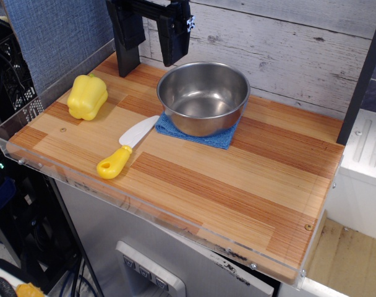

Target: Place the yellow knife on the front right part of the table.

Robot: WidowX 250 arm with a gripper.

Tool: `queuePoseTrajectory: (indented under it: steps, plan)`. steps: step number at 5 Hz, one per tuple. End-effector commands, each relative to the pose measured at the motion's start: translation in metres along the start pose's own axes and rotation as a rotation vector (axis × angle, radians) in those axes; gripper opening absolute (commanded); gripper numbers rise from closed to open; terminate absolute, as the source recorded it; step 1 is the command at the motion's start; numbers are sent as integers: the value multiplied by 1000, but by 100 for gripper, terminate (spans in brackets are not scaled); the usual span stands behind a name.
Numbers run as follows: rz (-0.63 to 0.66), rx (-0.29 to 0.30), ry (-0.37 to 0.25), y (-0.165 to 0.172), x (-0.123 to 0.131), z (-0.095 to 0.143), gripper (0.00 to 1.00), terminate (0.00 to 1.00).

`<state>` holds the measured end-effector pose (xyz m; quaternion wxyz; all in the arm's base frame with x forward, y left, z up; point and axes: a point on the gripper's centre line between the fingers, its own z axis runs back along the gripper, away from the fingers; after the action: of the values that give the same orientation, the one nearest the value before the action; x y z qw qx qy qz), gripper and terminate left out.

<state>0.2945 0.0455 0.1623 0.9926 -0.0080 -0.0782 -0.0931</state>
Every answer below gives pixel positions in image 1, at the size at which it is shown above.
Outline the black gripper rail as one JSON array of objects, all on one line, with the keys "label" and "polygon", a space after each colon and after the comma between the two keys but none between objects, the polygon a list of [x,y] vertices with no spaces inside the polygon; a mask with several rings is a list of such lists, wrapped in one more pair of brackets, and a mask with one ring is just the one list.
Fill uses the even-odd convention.
[{"label": "black gripper rail", "polygon": [[189,1],[170,1],[167,6],[151,1],[107,1],[113,25],[120,77],[126,77],[139,64],[139,44],[145,41],[142,17],[157,21],[163,64],[172,66],[188,53],[190,31],[195,16]]}]

